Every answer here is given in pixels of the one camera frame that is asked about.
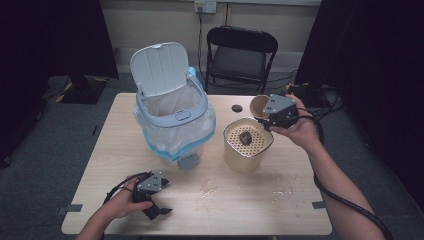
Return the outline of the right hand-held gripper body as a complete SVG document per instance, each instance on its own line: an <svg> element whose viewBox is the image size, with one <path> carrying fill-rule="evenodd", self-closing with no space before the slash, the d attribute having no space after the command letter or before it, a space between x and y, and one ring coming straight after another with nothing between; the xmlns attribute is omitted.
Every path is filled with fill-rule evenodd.
<svg viewBox="0 0 424 240"><path fill-rule="evenodd" d="M286 96L271 94L264 112L272 126L290 128L298 120L296 101Z"/></svg>

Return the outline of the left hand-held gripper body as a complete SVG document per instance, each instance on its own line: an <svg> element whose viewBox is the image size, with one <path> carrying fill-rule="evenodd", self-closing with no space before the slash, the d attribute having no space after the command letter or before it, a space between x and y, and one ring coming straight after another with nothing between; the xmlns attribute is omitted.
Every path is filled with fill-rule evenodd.
<svg viewBox="0 0 424 240"><path fill-rule="evenodd" d="M132 194L135 203L149 201L151 196L162 190L162 174L160 172L148 172L139 179Z"/></svg>

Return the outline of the brown paper cup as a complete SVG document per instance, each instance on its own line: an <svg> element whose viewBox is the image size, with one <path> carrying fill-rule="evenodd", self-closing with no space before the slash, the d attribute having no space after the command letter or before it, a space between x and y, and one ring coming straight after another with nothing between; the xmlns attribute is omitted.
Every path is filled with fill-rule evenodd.
<svg viewBox="0 0 424 240"><path fill-rule="evenodd" d="M264 112L268 100L269 97L267 95L257 95L251 100L249 108L253 117L258 119L267 119L269 117L269 115Z"/></svg>

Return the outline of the beige container with perforated strainer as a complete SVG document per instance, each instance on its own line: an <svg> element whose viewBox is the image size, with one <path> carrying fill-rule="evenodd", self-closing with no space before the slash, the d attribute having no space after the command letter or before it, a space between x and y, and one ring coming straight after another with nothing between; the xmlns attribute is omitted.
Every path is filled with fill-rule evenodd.
<svg viewBox="0 0 424 240"><path fill-rule="evenodd" d="M249 131L252 143L244 146L239 135ZM229 124L223 131L224 160L236 172L248 173L258 168L267 149L273 144L273 135L254 118L241 118Z"/></svg>

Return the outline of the white grey pedal trash can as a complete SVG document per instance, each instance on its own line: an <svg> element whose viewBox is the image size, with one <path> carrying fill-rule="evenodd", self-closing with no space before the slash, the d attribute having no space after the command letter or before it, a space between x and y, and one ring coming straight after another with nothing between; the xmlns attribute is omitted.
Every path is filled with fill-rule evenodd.
<svg viewBox="0 0 424 240"><path fill-rule="evenodd" d="M175 42L143 48L130 61L137 92L144 97L166 94L184 86L189 67L186 49Z"/></svg>

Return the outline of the person's right hand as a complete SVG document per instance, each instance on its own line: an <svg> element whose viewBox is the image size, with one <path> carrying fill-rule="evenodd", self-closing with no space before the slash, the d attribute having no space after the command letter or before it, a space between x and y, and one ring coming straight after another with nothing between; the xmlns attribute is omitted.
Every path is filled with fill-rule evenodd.
<svg viewBox="0 0 424 240"><path fill-rule="evenodd" d="M288 137L294 144L303 148L307 153L316 153L323 146L319 140L312 115L305 109L303 102L294 95L287 94L288 98L295 101L301 119L290 128L271 126L270 131Z"/></svg>

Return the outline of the person's left hand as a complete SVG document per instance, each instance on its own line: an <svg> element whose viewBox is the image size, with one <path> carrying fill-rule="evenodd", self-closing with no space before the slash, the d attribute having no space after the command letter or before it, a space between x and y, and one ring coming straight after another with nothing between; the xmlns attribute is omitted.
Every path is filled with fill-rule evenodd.
<svg viewBox="0 0 424 240"><path fill-rule="evenodd" d="M136 182L137 178L127 180L123 187L98 210L102 220L112 221L123 218L132 212L146 210L153 206L151 201L133 202L132 191Z"/></svg>

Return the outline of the black stand base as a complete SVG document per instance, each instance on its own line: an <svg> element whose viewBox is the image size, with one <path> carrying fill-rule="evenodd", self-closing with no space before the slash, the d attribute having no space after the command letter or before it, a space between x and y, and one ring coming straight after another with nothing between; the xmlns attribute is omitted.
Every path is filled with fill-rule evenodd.
<svg viewBox="0 0 424 240"><path fill-rule="evenodd" d="M314 88L308 83L300 85L289 83L285 88L289 94L295 95L308 108L330 107L330 102L321 88Z"/></svg>
<svg viewBox="0 0 424 240"><path fill-rule="evenodd" d="M102 77L70 75L71 83L58 97L64 104L96 104L108 81Z"/></svg>

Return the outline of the black folding chair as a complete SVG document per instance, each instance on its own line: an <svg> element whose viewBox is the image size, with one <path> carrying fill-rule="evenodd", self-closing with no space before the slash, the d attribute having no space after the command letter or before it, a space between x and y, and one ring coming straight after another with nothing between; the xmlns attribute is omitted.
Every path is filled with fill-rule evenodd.
<svg viewBox="0 0 424 240"><path fill-rule="evenodd" d="M263 93L278 41L271 34L234 26L219 26L207 33L205 91L216 78L252 84Z"/></svg>

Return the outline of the black curtain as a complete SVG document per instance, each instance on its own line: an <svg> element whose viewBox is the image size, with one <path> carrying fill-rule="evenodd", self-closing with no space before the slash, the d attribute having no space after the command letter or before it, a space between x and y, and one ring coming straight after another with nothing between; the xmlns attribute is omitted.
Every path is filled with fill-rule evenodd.
<svg viewBox="0 0 424 240"><path fill-rule="evenodd" d="M100 0L0 0L0 168L70 75L118 76Z"/></svg>
<svg viewBox="0 0 424 240"><path fill-rule="evenodd" d="M321 0L296 81L341 88L424 211L424 0Z"/></svg>

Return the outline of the white wall socket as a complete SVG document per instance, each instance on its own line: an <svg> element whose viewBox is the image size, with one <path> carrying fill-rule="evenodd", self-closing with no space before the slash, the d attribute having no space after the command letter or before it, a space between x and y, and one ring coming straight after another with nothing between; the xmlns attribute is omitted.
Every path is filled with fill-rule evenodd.
<svg viewBox="0 0 424 240"><path fill-rule="evenodd" d="M196 13L215 14L217 3L212 0L195 0L194 10Z"/></svg>

